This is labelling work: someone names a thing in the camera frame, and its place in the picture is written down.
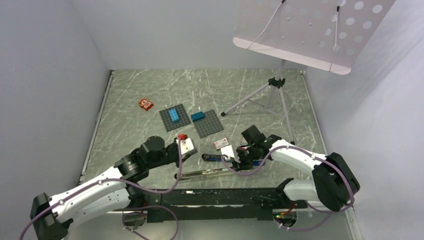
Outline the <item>red white staple box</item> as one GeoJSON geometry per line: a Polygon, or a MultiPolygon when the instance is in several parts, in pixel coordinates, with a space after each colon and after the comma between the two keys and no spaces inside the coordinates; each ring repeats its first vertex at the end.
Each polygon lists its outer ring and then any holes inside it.
{"type": "Polygon", "coordinates": [[[215,141],[213,143],[213,145],[214,145],[215,149],[217,151],[219,151],[220,149],[222,149],[222,148],[224,148],[226,146],[229,146],[230,144],[229,144],[228,139],[225,137],[225,138],[222,138],[220,140],[215,141]]]}

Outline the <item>beige silver stapler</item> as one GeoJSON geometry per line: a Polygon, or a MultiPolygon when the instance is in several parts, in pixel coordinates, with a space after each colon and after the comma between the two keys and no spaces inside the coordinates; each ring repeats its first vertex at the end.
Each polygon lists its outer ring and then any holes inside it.
{"type": "Polygon", "coordinates": [[[227,168],[215,168],[215,169],[205,169],[205,170],[197,170],[190,172],[183,172],[181,174],[176,173],[174,175],[174,179],[189,180],[193,178],[203,178],[203,177],[214,177],[214,176],[223,176],[226,174],[232,174],[227,168]]]}

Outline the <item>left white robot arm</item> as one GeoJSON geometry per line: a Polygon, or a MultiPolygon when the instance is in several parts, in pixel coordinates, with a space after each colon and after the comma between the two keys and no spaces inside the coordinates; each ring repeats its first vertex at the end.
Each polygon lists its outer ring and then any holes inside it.
{"type": "Polygon", "coordinates": [[[61,240],[71,228],[107,212],[144,207],[147,193],[165,194],[171,189],[153,190],[138,182],[157,167],[175,164],[180,169],[196,152],[193,140],[185,134],[169,145],[161,137],[151,136],[95,178],[63,193],[37,195],[29,225],[39,240],[61,240]]]}

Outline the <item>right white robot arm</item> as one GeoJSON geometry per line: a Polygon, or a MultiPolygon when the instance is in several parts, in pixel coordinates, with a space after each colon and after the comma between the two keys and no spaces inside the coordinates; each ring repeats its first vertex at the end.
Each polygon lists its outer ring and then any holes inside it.
{"type": "Polygon", "coordinates": [[[274,202],[282,208],[313,201],[320,202],[331,212],[339,212],[352,202],[361,188],[344,158],[336,152],[329,155],[314,153],[277,135],[266,137],[255,125],[241,135],[246,145],[236,150],[236,171],[251,169],[255,160],[261,160],[261,166],[269,160],[290,165],[309,176],[309,180],[289,177],[276,187],[274,202]]]}

